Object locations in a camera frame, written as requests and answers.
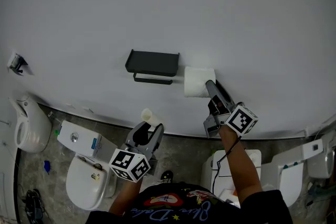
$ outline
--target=wall outlet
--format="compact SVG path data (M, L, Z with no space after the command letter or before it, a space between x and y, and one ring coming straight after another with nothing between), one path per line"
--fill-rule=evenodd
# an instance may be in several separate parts
M65 105L70 108L70 109L76 109L72 104L69 104L69 103L65 103Z
M86 108L85 106L82 107L86 112L93 113L94 112L90 108Z

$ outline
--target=black shoe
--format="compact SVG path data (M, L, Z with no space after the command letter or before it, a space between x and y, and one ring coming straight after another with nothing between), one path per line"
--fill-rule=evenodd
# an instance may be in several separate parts
M173 172L172 171L165 171L163 172L163 174L161 175L161 180L169 180L170 179L170 183L173 182Z

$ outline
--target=black and white marker cube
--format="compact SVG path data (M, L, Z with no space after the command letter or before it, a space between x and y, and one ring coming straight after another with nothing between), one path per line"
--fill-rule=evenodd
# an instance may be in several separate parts
M237 135L247 134L257 123L258 117L255 116L248 108L238 105L226 120L225 125L231 127Z
M110 161L115 174L123 179L138 182L151 168L145 155L116 149Z

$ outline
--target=sneaker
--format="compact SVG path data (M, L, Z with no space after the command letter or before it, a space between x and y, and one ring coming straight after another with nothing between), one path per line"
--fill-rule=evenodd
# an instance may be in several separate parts
M165 181L165 183L172 183L173 176L174 176L173 172L168 170L163 172L163 174L161 175L161 180Z

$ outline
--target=black t-shirt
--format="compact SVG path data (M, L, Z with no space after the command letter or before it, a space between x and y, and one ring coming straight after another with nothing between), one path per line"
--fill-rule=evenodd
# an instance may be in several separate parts
M252 194L241 209L218 199L207 189L185 183L151 186L138 195L123 217L93 211L87 223L292 223L278 190Z

